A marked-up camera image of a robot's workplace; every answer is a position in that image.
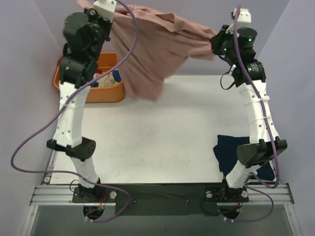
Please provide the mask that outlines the pink printed t-shirt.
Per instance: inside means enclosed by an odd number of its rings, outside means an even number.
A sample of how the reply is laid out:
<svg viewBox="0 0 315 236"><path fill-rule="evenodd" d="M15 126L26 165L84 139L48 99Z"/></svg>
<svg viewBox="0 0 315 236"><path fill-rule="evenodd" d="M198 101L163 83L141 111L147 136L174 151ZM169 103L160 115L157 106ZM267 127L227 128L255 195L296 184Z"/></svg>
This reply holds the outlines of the pink printed t-shirt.
<svg viewBox="0 0 315 236"><path fill-rule="evenodd" d="M164 80L188 58L213 60L210 40L216 32L172 12L129 5L136 20L122 6L116 8L111 28L114 49L122 60L137 39L135 49L119 66L127 96L156 101ZM139 35L135 37L135 22Z"/></svg>

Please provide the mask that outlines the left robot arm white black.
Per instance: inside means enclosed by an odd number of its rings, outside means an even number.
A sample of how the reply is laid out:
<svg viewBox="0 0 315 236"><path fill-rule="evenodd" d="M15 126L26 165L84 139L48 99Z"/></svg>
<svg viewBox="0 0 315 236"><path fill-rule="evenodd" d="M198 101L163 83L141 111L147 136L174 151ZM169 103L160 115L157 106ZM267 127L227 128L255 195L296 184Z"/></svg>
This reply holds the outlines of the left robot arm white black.
<svg viewBox="0 0 315 236"><path fill-rule="evenodd" d="M94 140L82 136L84 106L98 69L97 61L104 42L109 41L114 10L93 6L67 16L63 35L66 43L59 64L60 111L57 129L47 147L64 152L72 160L79 177L79 187L91 203L101 198L101 190L92 160Z"/></svg>

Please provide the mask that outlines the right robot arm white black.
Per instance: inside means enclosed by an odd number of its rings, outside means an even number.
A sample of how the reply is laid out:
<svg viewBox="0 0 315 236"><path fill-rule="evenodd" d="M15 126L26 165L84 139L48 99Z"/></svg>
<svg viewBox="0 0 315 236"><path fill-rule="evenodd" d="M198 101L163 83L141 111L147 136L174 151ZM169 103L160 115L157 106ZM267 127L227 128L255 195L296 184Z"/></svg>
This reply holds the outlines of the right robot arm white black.
<svg viewBox="0 0 315 236"><path fill-rule="evenodd" d="M253 43L256 30L248 27L232 29L223 25L210 43L214 55L221 57L230 66L230 75L240 93L250 128L249 143L236 149L237 162L225 177L227 185L220 188L220 197L231 201L237 196L237 188L244 187L248 178L287 148L275 129L266 92L264 66L256 58Z"/></svg>

